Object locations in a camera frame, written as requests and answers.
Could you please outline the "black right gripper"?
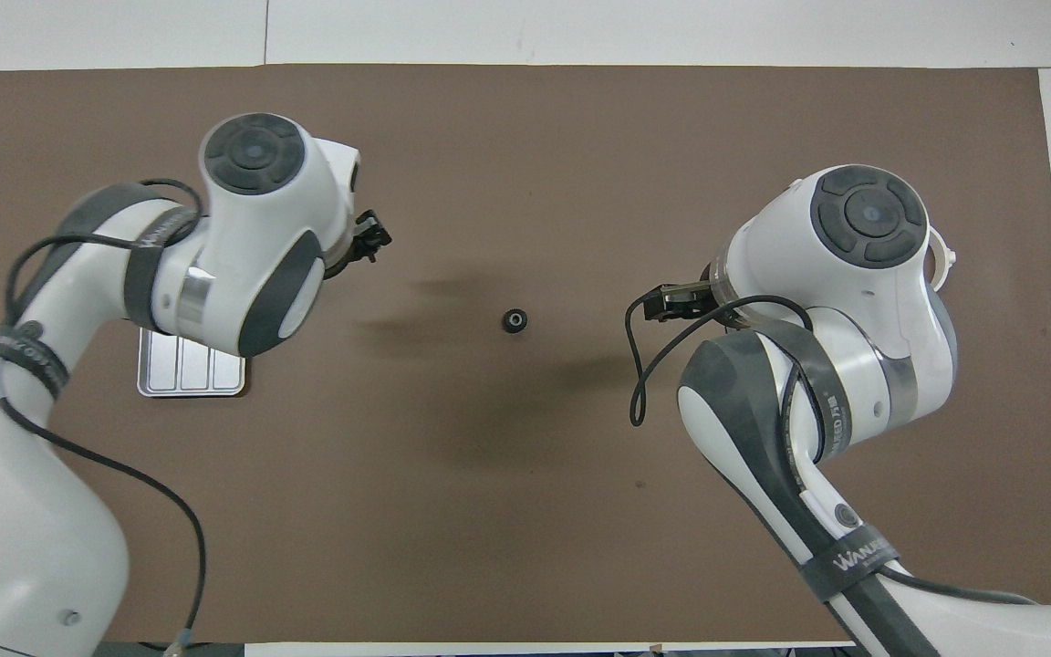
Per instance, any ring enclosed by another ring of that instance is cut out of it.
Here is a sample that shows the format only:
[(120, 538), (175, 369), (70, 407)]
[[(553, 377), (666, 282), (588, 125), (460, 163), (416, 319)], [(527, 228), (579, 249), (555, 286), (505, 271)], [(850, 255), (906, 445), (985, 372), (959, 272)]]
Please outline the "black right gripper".
[(648, 295), (648, 320), (700, 319), (718, 308), (710, 283), (667, 284)]

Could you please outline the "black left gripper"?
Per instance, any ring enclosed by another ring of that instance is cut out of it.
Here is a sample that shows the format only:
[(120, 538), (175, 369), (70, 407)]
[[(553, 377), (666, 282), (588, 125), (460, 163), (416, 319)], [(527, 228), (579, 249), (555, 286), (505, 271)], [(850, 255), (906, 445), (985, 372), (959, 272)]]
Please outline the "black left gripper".
[(385, 228), (379, 215), (375, 211), (366, 211), (356, 217), (353, 228), (353, 241), (351, 241), (348, 263), (367, 261), (376, 263), (377, 255), (383, 248), (391, 245), (392, 237)]

